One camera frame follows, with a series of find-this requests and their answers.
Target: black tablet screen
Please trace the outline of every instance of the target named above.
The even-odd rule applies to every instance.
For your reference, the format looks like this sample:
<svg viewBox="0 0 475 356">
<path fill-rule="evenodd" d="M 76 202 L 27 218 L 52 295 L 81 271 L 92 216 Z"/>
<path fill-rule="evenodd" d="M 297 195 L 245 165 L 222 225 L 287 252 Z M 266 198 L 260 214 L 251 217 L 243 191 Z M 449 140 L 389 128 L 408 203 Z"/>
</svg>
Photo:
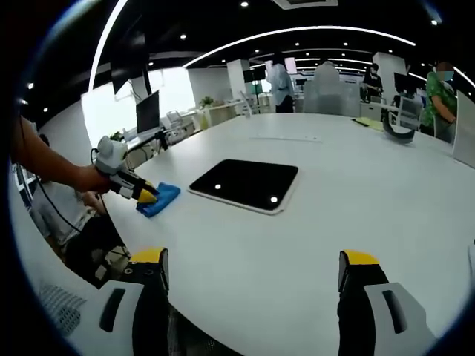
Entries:
<svg viewBox="0 0 475 356">
<path fill-rule="evenodd" d="M 281 204 L 297 172 L 291 165 L 225 159 L 194 181 L 190 189 L 271 211 Z"/>
</svg>

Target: white round table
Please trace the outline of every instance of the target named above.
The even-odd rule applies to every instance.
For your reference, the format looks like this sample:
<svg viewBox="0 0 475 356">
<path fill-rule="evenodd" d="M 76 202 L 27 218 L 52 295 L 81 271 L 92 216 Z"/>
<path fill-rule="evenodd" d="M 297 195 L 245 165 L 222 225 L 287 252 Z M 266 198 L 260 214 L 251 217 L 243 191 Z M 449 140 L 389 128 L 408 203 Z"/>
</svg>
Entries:
<svg viewBox="0 0 475 356">
<path fill-rule="evenodd" d="M 298 166 L 286 210 L 267 216 L 186 191 L 223 159 Z M 171 304 L 243 355 L 338 353 L 342 249 L 378 258 L 390 282 L 424 306 L 437 337 L 468 297 L 475 170 L 429 136 L 402 146 L 342 116 L 238 117 L 137 173 L 182 193 L 151 219 L 107 194 L 118 232 L 131 253 L 168 248 Z"/>
</svg>

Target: white shirt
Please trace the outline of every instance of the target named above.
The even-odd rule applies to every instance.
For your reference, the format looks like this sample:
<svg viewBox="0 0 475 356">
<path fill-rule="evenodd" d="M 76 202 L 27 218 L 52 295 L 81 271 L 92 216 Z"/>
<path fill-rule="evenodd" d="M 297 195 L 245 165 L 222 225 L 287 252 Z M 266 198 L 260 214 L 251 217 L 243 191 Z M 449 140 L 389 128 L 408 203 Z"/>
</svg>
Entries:
<svg viewBox="0 0 475 356">
<path fill-rule="evenodd" d="M 43 188 L 61 215 L 72 225 L 82 230 L 92 217 L 81 200 L 80 195 L 71 187 L 55 182 L 43 182 Z M 33 194 L 30 216 L 43 237 L 53 236 L 59 246 L 64 246 L 78 231 L 71 228 L 54 210 L 43 194 L 40 186 Z"/>
<path fill-rule="evenodd" d="M 286 96 L 294 97 L 292 80 L 283 65 L 273 65 L 267 81 L 272 86 L 270 92 L 274 96 L 276 105 L 282 104 Z"/>
</svg>

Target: tablet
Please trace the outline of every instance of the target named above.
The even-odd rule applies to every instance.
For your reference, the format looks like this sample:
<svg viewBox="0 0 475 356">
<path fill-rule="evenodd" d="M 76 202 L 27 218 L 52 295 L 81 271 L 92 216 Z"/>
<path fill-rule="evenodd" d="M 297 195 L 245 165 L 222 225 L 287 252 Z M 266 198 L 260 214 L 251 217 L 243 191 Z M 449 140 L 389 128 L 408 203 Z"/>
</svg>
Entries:
<svg viewBox="0 0 475 356">
<path fill-rule="evenodd" d="M 210 199 L 264 214 L 283 211 L 298 168 L 291 165 L 225 159 L 189 186 Z"/>
</svg>

